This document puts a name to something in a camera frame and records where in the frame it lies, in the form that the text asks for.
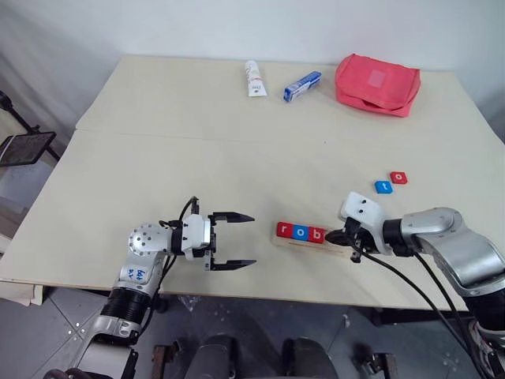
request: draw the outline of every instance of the black cable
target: black cable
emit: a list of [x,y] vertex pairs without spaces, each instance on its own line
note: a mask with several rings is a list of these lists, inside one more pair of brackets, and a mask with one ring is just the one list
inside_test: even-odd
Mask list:
[[[184,217],[184,214],[186,213],[186,211],[188,210],[189,206],[194,202],[194,201],[197,201],[198,198],[197,197],[194,197],[192,196],[188,202],[185,204],[184,208],[182,209],[181,211],[181,215],[179,216],[179,221],[182,221],[182,218]],[[168,225],[168,223],[166,223],[165,221],[159,221],[159,225],[162,226],[162,227],[165,227],[165,225]],[[172,266],[174,265],[175,263],[175,260],[177,259],[177,255],[174,255],[174,258],[172,258],[172,260],[168,257],[165,261],[165,265],[163,266],[163,270],[162,270],[162,274],[161,274],[161,278],[159,280],[159,283],[158,283],[158,287],[156,288],[156,291],[155,293],[153,294],[152,296],[152,300],[151,300],[151,305],[150,305],[150,309],[149,309],[149,315],[148,315],[148,319],[145,321],[145,324],[144,326],[142,327],[142,329],[140,330],[140,334],[139,334],[139,337],[142,336],[142,333],[145,332],[145,330],[148,328],[149,324],[151,323],[151,319],[152,319],[152,315],[155,311],[155,301],[156,299],[158,298],[158,292],[159,292],[159,288],[161,287],[161,283],[163,282],[163,280],[165,279],[165,276],[166,274],[170,271],[170,269],[172,268]]]
[[184,206],[184,208],[182,209],[182,212],[181,212],[181,215],[179,216],[179,221],[182,221],[182,217],[184,217],[184,214],[186,213],[186,211],[188,210],[189,206],[191,205],[191,203],[193,203],[195,200],[198,200],[195,196],[192,196],[188,202],[186,203],[186,205]]
[[447,304],[449,304],[449,307],[451,308],[451,312],[453,317],[456,320],[456,323],[458,324],[459,330],[463,336],[463,339],[465,340],[467,350],[466,353],[470,356],[472,359],[472,363],[475,366],[477,372],[482,375],[481,370],[484,371],[481,367],[481,363],[478,361],[478,358],[475,356],[475,351],[472,348],[472,336],[469,334],[468,328],[465,328],[465,325],[463,324],[463,321],[461,317],[459,316],[458,311],[456,310],[455,304],[452,302],[451,298],[449,297],[449,294],[443,287],[442,283],[439,281],[439,278],[436,277],[435,273],[433,272],[432,268],[428,266],[428,263],[426,263],[425,259],[419,254],[414,252],[414,256],[420,261],[420,263],[423,265],[425,268],[426,272],[432,277],[433,281],[435,282],[436,286],[439,288],[440,292],[442,292],[442,295],[444,296],[445,300],[447,301]]
[[406,281],[407,284],[409,284],[429,304],[429,306],[432,308],[432,310],[438,315],[438,317],[440,318],[440,320],[442,321],[442,323],[445,325],[445,327],[447,328],[447,330],[458,341],[459,345],[463,348],[463,350],[466,351],[466,345],[462,341],[461,337],[458,335],[458,333],[456,333],[456,331],[452,328],[451,324],[449,324],[449,321],[447,321],[447,319],[442,315],[442,313],[438,310],[438,308],[436,307],[436,305],[433,304],[433,302],[422,291],[422,289],[420,289],[412,280],[410,280],[409,278],[407,278],[405,275],[403,275],[400,271],[398,271],[393,266],[387,264],[386,262],[384,262],[384,261],[382,261],[380,259],[377,259],[377,258],[373,257],[372,255],[370,255],[368,253],[361,253],[361,254],[364,257],[367,257],[370,261],[373,261],[373,262],[377,263],[378,265],[381,265],[381,266],[387,268],[388,270],[392,271],[393,273],[395,273],[396,275],[398,275],[400,278],[402,278],[404,281]]
[[158,283],[158,287],[156,288],[155,294],[152,296],[151,305],[149,306],[148,319],[145,321],[144,326],[140,330],[139,337],[142,336],[142,334],[145,332],[145,330],[148,328],[149,324],[151,323],[152,315],[155,312],[155,302],[156,302],[156,299],[158,298],[159,288],[161,287],[161,283],[165,279],[166,274],[170,271],[170,269],[174,265],[176,259],[177,259],[177,255],[174,255],[174,257],[172,259],[170,259],[170,258],[166,259],[165,265],[163,266],[162,275],[161,275],[161,278]]

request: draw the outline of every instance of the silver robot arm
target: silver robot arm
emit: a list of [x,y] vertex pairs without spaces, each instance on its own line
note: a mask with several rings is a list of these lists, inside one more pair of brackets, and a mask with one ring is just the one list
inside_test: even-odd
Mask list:
[[458,211],[434,208],[391,220],[376,202],[352,192],[339,218],[345,221],[344,228],[328,233],[326,238],[339,245],[352,245],[353,261],[360,261],[361,252],[399,257],[432,255],[477,319],[481,335],[503,353],[505,258],[486,237],[470,230]]
[[171,256],[184,255],[189,261],[204,259],[204,270],[235,270],[254,263],[254,260],[235,260],[216,263],[214,254],[217,221],[242,223],[252,217],[235,212],[214,212],[209,216],[199,214],[199,203],[192,197],[184,211],[191,205],[191,215],[160,226],[144,223],[135,228],[128,238],[126,262],[119,271],[107,304],[96,315],[66,374],[52,370],[45,377],[63,377],[73,370],[96,373],[113,379],[133,378],[137,353],[132,345],[143,328],[146,311],[154,306],[155,296],[166,274]]

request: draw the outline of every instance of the table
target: table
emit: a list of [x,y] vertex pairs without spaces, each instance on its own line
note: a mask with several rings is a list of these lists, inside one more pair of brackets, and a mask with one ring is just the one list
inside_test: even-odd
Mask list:
[[[110,288],[130,231],[177,218],[192,195],[202,213],[256,218],[219,224],[217,257],[258,262],[204,272],[203,262],[181,259],[163,291],[427,309],[383,268],[352,263],[348,250],[271,243],[278,220],[341,227],[337,212],[351,190],[393,217],[456,208],[505,251],[505,148],[454,74],[423,72],[411,116],[392,118],[337,103],[332,66],[260,62],[269,97],[250,99],[243,63],[124,57],[77,124],[0,261],[0,277]],[[321,85],[284,103],[285,85],[315,69],[324,75]],[[375,194],[373,182],[390,171],[405,171],[409,184]],[[447,309],[414,259],[383,259]]]

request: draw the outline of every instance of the red pouch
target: red pouch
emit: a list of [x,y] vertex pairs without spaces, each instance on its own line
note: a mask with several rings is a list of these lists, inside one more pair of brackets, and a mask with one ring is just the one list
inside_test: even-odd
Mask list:
[[337,100],[370,112],[408,116],[420,86],[419,69],[356,54],[335,71]]

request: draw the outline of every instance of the blue box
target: blue box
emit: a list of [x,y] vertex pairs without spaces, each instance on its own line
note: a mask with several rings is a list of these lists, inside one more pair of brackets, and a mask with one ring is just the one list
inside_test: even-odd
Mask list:
[[298,241],[308,241],[309,227],[303,227],[302,225],[294,225],[293,239],[297,239]]
[[284,89],[284,100],[288,103],[291,100],[296,99],[308,89],[312,88],[314,85],[318,84],[321,80],[321,73],[317,71],[312,71],[309,75],[303,77],[299,81],[287,86]]
[[393,193],[393,186],[387,180],[378,180],[375,182],[377,193]]

